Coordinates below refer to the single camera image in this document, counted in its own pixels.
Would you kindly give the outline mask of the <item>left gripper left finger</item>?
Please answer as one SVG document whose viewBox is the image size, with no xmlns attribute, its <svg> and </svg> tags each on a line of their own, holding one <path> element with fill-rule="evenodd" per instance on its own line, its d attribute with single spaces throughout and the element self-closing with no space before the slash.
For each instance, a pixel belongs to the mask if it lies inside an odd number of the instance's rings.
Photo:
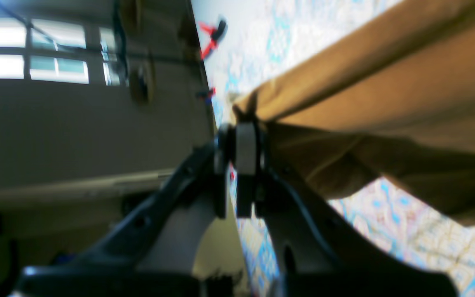
<svg viewBox="0 0 475 297">
<path fill-rule="evenodd" d="M 232 297 L 230 275 L 197 278 L 204 233 L 226 217 L 235 128 L 195 150 L 164 186 L 67 264 L 23 269 L 12 297 Z"/>
</svg>

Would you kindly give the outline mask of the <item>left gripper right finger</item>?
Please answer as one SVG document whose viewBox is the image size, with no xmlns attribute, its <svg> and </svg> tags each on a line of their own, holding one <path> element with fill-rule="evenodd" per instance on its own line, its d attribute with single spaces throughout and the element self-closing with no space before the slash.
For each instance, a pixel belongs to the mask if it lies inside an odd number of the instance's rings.
<svg viewBox="0 0 475 297">
<path fill-rule="evenodd" d="M 443 273 L 389 256 L 322 200 L 256 123 L 235 128 L 236 216 L 268 228 L 280 275 L 270 297 L 456 297 Z"/>
</svg>

